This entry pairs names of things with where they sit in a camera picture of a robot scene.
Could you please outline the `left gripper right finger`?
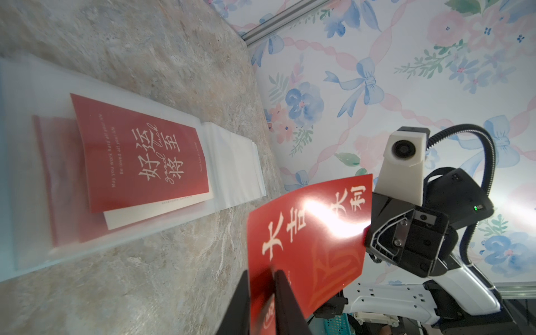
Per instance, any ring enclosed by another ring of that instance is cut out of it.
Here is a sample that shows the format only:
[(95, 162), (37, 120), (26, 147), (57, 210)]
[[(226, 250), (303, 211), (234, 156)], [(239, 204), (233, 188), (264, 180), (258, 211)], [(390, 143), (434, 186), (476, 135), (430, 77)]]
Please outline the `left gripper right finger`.
[(283, 270), (275, 273), (274, 282), (276, 334), (312, 335)]

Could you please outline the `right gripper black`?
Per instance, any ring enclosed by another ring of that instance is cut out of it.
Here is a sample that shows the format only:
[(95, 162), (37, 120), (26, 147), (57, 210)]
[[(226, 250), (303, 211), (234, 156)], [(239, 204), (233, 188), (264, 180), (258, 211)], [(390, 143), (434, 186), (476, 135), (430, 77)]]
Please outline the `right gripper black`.
[(424, 179), (423, 205), (372, 193), (367, 253), (421, 278), (440, 276), (447, 271), (445, 258), (454, 250), (457, 231), (464, 228), (469, 236), (459, 240), (459, 255), (470, 265), (470, 228), (494, 213), (486, 191), (465, 170), (440, 167)]

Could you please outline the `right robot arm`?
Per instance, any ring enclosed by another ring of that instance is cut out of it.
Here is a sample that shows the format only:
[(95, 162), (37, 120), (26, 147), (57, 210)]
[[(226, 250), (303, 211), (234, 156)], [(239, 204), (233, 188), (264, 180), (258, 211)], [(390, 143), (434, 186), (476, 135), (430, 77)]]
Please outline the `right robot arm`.
[[(482, 181), (454, 167), (426, 174), (427, 151), (461, 133), (474, 135), (482, 146)], [(494, 140), (480, 126), (461, 124), (435, 135), (428, 128), (402, 127), (390, 135), (364, 244), (372, 261), (423, 283), (354, 281), (343, 290), (349, 322), (365, 313), (411, 319), (443, 334), (519, 333), (498, 289), (468, 255), (477, 224), (494, 213), (490, 193), (497, 163)]]

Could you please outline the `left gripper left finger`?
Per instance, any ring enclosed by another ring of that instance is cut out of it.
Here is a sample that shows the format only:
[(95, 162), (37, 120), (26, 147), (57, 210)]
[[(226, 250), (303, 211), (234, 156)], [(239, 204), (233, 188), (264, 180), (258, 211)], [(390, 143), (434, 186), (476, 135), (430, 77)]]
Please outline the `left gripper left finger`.
[(244, 271), (216, 335), (248, 335), (250, 331), (248, 271)]

